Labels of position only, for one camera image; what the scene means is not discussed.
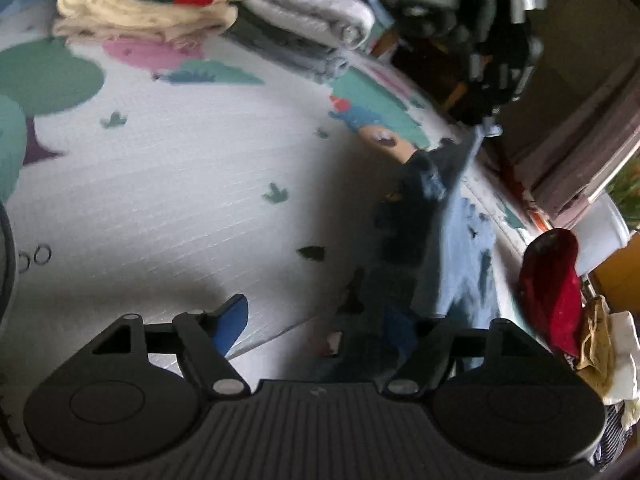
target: curtain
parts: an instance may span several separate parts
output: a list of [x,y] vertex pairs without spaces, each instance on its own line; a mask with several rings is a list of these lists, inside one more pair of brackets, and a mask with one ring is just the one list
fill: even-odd
[[574,205],[582,208],[639,142],[640,52],[521,160],[516,175],[555,219]]

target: gray towel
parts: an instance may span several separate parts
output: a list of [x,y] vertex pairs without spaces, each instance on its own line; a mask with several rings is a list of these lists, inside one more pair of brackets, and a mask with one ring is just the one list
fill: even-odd
[[319,83],[339,78],[350,66],[343,49],[325,46],[274,27],[241,4],[238,5],[238,19],[226,35],[263,57]]

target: yellow object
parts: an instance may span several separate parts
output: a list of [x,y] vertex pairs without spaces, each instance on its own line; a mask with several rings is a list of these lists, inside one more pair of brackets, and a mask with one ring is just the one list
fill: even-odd
[[609,307],[597,296],[584,307],[580,334],[580,362],[576,370],[580,378],[606,397],[613,384],[616,354],[611,340]]
[[601,292],[616,312],[640,314],[640,235],[595,270]]
[[62,19],[54,24],[53,34],[70,40],[188,40],[205,31],[222,32],[238,16],[228,0],[205,7],[144,0],[58,0],[57,5]]

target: play mat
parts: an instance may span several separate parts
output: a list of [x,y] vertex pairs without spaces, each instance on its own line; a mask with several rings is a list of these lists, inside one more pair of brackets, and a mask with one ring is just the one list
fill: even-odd
[[[51,15],[46,3],[0,22],[1,149],[24,153],[26,139],[15,189],[0,189],[20,270],[0,388],[27,451],[27,394],[127,312],[168,321],[241,292],[250,318],[231,362],[253,384],[277,375],[284,350],[264,349],[340,305],[398,177],[357,127],[425,149],[464,134],[364,54],[318,84],[220,37],[184,52],[65,46]],[[520,321],[509,283],[536,232],[480,162],[463,194],[494,222],[500,312]]]

